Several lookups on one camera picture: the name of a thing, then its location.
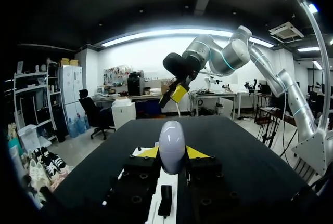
white box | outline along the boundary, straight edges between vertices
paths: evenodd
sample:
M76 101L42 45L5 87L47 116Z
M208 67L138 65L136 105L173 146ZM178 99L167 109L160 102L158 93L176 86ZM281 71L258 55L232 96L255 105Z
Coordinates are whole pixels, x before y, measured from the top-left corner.
M112 106L112 115L117 130L128 121L136 119L135 103L130 103L128 106Z
M18 130L17 134L21 138L26 151L33 151L41 147L37 136L36 125L29 124L26 127Z

black handle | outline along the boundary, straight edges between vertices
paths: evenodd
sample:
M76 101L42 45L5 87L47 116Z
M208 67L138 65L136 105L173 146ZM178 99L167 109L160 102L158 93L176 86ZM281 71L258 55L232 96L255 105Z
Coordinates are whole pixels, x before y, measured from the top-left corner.
M171 205L172 205L172 187L170 185L162 185L161 186L161 204L158 209L158 215L164 216L166 218L167 216L170 216L171 212Z

white wall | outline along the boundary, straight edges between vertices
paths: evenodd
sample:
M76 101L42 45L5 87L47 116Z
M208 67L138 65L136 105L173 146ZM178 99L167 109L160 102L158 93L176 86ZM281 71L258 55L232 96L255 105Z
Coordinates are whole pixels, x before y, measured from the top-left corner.
M87 89L89 97L92 97L98 85L98 52L85 49L77 53L75 59L78 59L79 65L82 66L83 88Z
M79 61L79 66L82 67L82 85L84 89L87 88L87 83L86 83L87 75L85 73L86 57L87 57L87 49L75 54L75 59Z
M295 68L295 81L300 83L300 89L303 95L308 94L308 69L297 61L293 62Z
M312 85L313 73L314 73L314 85L316 86L316 82L321 84L323 81L322 74L324 75L323 71L308 69L309 85ZM333 72L330 72L330 83L331 85L333 85Z
M285 69L292 78L295 78L294 59L292 57L292 53L285 49L280 49L275 51L274 55L275 60L273 65L275 64L275 72L278 73L282 69Z
M193 39L193 37L161 37L125 43L100 51L98 53L98 84L103 84L103 69L125 64L132 66L134 70L144 70L145 77L158 77L158 79L173 78L173 75L164 68L162 63L163 59L171 52L176 52L181 55ZM222 47L225 47L228 43L226 39L215 39L215 41ZM273 51L266 48L259 48L271 62L274 62L275 56ZM206 77L206 75L199 74L198 77L191 82L190 90L206 88L206 83L203 80L204 77ZM233 91L237 92L239 90L245 90L244 83L249 82L252 84L255 78L264 80L263 75L256 66L252 62L249 62L242 68L236 70L234 74L222 77L222 83L219 85L212 84L211 88L220 90L222 84L235 83L236 85L230 86ZM180 102L180 110L187 111L188 109L189 102L186 95ZM169 102L163 111L176 111L176 107L173 102Z
M86 56L86 89L89 96L92 97L97 91L98 85L98 52L87 49Z

white refrigerator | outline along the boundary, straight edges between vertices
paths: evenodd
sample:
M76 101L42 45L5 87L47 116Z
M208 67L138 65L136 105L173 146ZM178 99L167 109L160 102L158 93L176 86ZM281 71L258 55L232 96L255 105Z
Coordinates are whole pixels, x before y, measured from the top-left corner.
M83 89L82 67L64 65L61 68L61 90L67 123L69 119L75 120L77 114L84 116L85 111L79 102Z

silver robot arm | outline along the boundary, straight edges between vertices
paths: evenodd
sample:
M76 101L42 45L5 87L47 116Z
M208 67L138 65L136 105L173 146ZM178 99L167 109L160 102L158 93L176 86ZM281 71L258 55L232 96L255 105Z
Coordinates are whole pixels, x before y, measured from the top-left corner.
M251 60L266 78L276 97L288 92L288 103L299 133L299 144L292 148L299 156L294 169L307 181L315 172L324 175L333 160L333 133L316 127L309 105L288 72L283 69L276 74L259 49L254 46L248 48L251 35L250 30L240 26L225 48L216 44L211 36L199 35L182 56L192 56L202 68L208 62L214 75L221 76L232 74Z

